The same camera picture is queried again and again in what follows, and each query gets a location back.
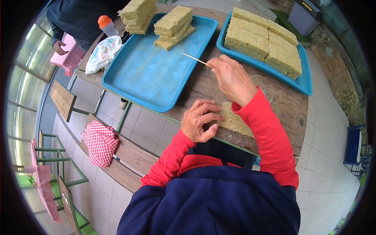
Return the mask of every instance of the plastic tray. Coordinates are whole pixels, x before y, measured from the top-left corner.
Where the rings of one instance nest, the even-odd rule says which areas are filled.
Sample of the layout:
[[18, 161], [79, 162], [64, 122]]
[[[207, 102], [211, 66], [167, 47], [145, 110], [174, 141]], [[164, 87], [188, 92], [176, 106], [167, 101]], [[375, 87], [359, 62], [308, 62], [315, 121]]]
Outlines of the plastic tray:
[[196, 31], [168, 52], [154, 46], [159, 36], [154, 23], [166, 13], [152, 18], [146, 35], [133, 34], [116, 54], [102, 78], [102, 85], [132, 102], [156, 112], [167, 112], [176, 104], [197, 61], [213, 36], [218, 22], [193, 16]]
[[300, 57], [300, 60], [302, 62], [302, 75], [299, 76], [296, 80], [293, 80], [289, 78], [288, 76], [284, 75], [280, 71], [276, 70], [272, 66], [265, 64], [263, 62], [258, 61], [257, 59], [254, 59], [248, 55], [245, 55], [243, 53], [227, 49], [224, 47], [224, 38], [226, 36], [227, 27], [230, 23], [232, 12], [230, 12], [226, 18], [226, 21], [223, 25], [223, 28], [221, 30], [221, 33], [219, 34], [218, 40], [217, 40], [217, 48], [225, 55], [228, 55], [229, 57], [239, 60], [241, 62], [244, 62], [246, 64], [249, 64], [275, 78], [278, 80], [286, 83], [287, 85], [291, 86], [295, 90], [299, 91], [300, 93], [306, 94], [308, 96], [312, 95], [312, 81], [311, 81], [311, 72], [309, 71], [309, 65], [308, 65], [308, 59], [307, 54], [305, 52], [305, 49], [302, 45], [298, 44], [298, 54]]

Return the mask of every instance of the person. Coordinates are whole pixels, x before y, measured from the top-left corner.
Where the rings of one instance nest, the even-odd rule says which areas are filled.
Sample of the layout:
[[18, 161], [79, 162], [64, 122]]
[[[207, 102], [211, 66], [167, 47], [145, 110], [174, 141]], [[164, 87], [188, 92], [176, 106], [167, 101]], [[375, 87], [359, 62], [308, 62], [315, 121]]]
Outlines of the person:
[[196, 100], [184, 112], [172, 138], [141, 187], [132, 196], [117, 234], [298, 234], [299, 177], [291, 143], [260, 88], [237, 61], [226, 55], [208, 65], [232, 111], [252, 129], [261, 156], [260, 171], [226, 164], [201, 153], [223, 117], [212, 100]]
[[46, 17], [53, 32], [52, 47], [59, 54], [64, 55], [61, 46], [64, 32], [74, 37], [78, 46], [87, 52], [95, 39], [102, 33], [98, 25], [98, 18], [107, 15], [112, 20], [130, 0], [52, 0], [47, 6]]

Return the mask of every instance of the pink cloth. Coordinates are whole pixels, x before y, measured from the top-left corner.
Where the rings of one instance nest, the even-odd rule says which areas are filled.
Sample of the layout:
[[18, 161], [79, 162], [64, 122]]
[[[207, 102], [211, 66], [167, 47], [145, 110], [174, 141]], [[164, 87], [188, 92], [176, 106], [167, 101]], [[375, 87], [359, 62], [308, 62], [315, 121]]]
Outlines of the pink cloth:
[[30, 168], [33, 170], [35, 181], [38, 186], [39, 196], [42, 199], [44, 207], [47, 209], [48, 214], [51, 218], [58, 222], [63, 223], [63, 220], [59, 216], [58, 209], [56, 208], [55, 201], [53, 200], [53, 193], [50, 185], [51, 181], [51, 171], [50, 166], [40, 166], [36, 162], [36, 139], [34, 138], [31, 141], [31, 158], [33, 167]]
[[58, 55], [56, 52], [50, 59], [52, 65], [57, 65], [65, 69], [64, 75], [71, 77], [73, 75], [73, 69], [77, 67], [81, 59], [84, 57], [85, 52], [77, 45], [74, 38], [67, 34], [64, 38], [65, 47], [61, 47], [64, 51], [69, 51], [65, 55]]
[[114, 128], [105, 127], [97, 120], [88, 124], [81, 137], [89, 150], [89, 160], [92, 165], [107, 168], [119, 144]]

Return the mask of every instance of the tiled floor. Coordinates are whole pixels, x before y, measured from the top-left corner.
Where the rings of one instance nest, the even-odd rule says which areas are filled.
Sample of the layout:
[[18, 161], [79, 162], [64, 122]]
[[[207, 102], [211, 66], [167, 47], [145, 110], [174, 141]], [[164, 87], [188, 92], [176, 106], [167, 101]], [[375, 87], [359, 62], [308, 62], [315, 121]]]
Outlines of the tiled floor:
[[[237, 6], [266, 17], [246, 0], [178, 0], [174, 4], [201, 6], [224, 12]], [[319, 235], [327, 234], [347, 214], [358, 191], [359, 181], [342, 164], [349, 121], [334, 99], [319, 62], [310, 50], [307, 51], [307, 56], [313, 95], [309, 97], [305, 139], [296, 167], [300, 181], [296, 196], [301, 212], [299, 234]], [[102, 90], [77, 79], [72, 92], [78, 95], [75, 107], [92, 112]], [[122, 115], [119, 102], [120, 97], [107, 92], [98, 113], [102, 121], [115, 128]], [[85, 115], [76, 113], [67, 123], [79, 141], [86, 118]], [[179, 127], [174, 121], [132, 104], [121, 133], [160, 155]], [[89, 163], [58, 116], [55, 119], [54, 133], [59, 135], [67, 148], [64, 154], [72, 157], [89, 178], [88, 183], [72, 189], [77, 208], [100, 234], [115, 234], [132, 194]], [[70, 176], [72, 179], [77, 178], [75, 173]]]

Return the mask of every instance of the white plastic bag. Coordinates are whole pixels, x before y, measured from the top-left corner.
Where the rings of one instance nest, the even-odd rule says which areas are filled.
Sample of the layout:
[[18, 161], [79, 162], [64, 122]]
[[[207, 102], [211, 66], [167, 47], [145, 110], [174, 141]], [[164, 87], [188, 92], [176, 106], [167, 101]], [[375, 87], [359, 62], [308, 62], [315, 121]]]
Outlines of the white plastic bag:
[[111, 36], [98, 43], [86, 64], [85, 74], [96, 73], [101, 68], [107, 69], [122, 46], [120, 36]]

